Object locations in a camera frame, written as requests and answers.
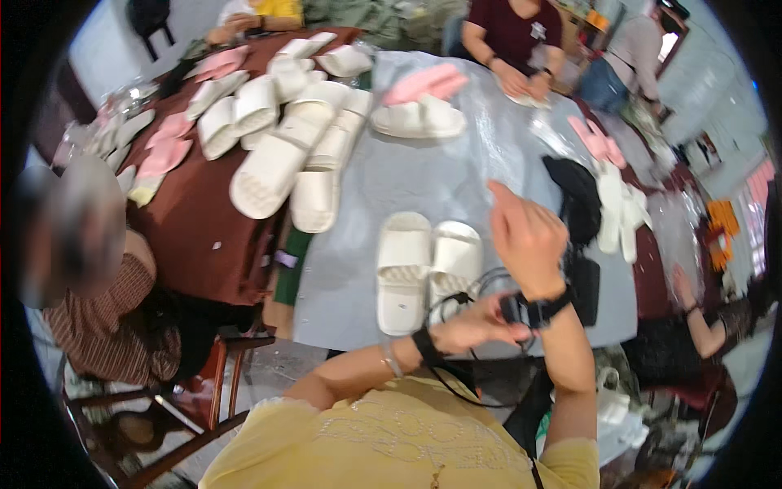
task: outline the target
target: gray shirt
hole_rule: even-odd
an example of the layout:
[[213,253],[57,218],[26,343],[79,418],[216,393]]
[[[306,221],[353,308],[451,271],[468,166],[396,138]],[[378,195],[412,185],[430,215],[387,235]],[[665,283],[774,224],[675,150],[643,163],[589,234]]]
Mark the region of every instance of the gray shirt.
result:
[[631,92],[640,85],[644,95],[657,100],[657,57],[661,48],[662,32],[657,22],[638,16],[622,24],[608,46],[605,60]]

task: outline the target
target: clear plastic table cover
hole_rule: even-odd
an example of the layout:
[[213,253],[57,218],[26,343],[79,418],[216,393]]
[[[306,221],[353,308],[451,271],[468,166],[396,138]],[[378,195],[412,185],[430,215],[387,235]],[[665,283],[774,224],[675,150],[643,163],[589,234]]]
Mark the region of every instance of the clear plastic table cover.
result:
[[[372,74],[375,107],[394,82],[443,61],[470,79],[451,99],[465,114],[467,131],[452,139],[413,140],[381,135],[367,124],[343,172],[336,223],[315,236],[307,251],[293,319],[295,341],[350,351],[385,338],[377,326],[375,262],[380,227],[395,212],[421,213],[432,226],[446,220],[471,225],[483,239],[484,271],[501,266],[491,240],[493,198],[487,179],[495,178],[558,214],[561,191],[541,160],[557,153],[533,135],[532,121],[545,121],[558,133],[559,150],[568,152],[562,156],[588,161],[587,149],[567,122],[571,115],[582,118],[572,100],[551,94],[550,111],[519,106],[502,93],[490,72],[462,59],[423,52],[378,53]],[[597,324],[587,330],[591,344],[600,347],[635,336],[632,268],[620,253],[605,255],[596,243],[587,255],[601,266]],[[537,343],[531,353],[541,355]],[[508,358],[518,349],[487,343],[476,353],[480,358]]]

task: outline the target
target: wooden chair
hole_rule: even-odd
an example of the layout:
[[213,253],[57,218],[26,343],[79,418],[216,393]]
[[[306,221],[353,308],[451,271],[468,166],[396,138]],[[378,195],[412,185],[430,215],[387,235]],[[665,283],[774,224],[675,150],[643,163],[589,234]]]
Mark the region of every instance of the wooden chair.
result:
[[[92,460],[110,476],[120,489],[145,487],[158,476],[204,445],[242,424],[248,411],[235,414],[236,394],[244,354],[247,350],[272,344],[275,338],[219,338],[215,340],[209,360],[197,376],[180,383],[181,389],[151,387],[130,392],[69,398],[63,388],[63,401],[74,422],[77,435]],[[228,399],[228,417],[219,420],[225,362],[235,355]],[[115,405],[120,402],[147,398],[146,412],[114,412],[107,422],[93,425],[84,408]],[[126,474],[118,465],[127,455],[154,452],[160,448],[166,434],[188,431],[193,438],[173,451]]]

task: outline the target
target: purple tag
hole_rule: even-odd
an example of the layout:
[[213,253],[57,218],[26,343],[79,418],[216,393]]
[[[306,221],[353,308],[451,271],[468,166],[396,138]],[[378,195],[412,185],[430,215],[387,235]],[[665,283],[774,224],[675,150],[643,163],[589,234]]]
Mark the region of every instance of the purple tag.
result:
[[277,250],[274,253],[274,261],[282,263],[287,268],[293,268],[296,266],[296,262],[299,261],[299,258],[294,257],[293,255],[288,254],[283,250]]

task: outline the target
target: window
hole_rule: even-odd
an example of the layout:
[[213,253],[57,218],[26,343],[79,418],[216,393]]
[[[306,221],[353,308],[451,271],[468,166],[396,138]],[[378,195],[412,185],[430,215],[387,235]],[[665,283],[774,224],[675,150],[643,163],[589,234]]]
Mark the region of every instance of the window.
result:
[[757,276],[766,270],[766,255],[763,250],[763,228],[766,222],[766,200],[769,196],[768,182],[774,178],[774,166],[766,159],[752,172],[739,195],[741,212],[747,223],[749,244],[752,247],[752,270]]

